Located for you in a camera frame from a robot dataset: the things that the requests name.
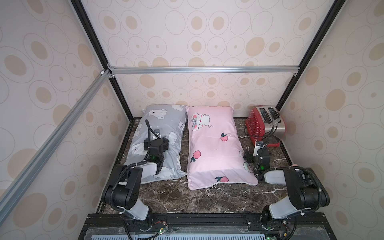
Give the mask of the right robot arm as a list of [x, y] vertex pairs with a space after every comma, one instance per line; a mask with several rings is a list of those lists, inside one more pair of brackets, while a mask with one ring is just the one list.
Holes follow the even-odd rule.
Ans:
[[256, 153], [246, 151], [240, 156], [247, 164], [253, 165], [251, 173], [259, 181], [286, 186], [286, 197], [264, 207], [260, 219], [263, 224], [314, 213], [330, 204], [328, 192], [311, 168], [292, 165], [267, 169], [270, 158], [262, 154], [262, 149], [258, 149]]

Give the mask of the pink cartoon print pillow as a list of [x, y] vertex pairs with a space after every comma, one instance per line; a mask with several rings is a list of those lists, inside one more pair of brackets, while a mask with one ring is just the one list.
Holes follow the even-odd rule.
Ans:
[[244, 160], [233, 114], [231, 107], [187, 107], [190, 190], [216, 184], [258, 184], [253, 170]]

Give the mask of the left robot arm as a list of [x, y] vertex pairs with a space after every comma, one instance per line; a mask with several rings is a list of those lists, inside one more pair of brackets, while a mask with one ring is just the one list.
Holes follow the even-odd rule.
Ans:
[[139, 199], [142, 179], [158, 175], [163, 168], [164, 152], [169, 149], [169, 140], [161, 137], [145, 120], [148, 137], [144, 140], [145, 156], [141, 162], [116, 165], [102, 193], [102, 202], [111, 206], [126, 219], [152, 224], [152, 211]]

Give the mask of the grey bear print pillow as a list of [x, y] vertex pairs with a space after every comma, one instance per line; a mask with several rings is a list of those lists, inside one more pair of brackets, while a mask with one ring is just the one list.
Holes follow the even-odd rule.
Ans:
[[184, 177], [180, 151], [186, 124], [185, 105], [148, 106], [134, 133], [125, 164], [143, 160], [156, 164], [154, 173], [144, 166], [142, 184]]

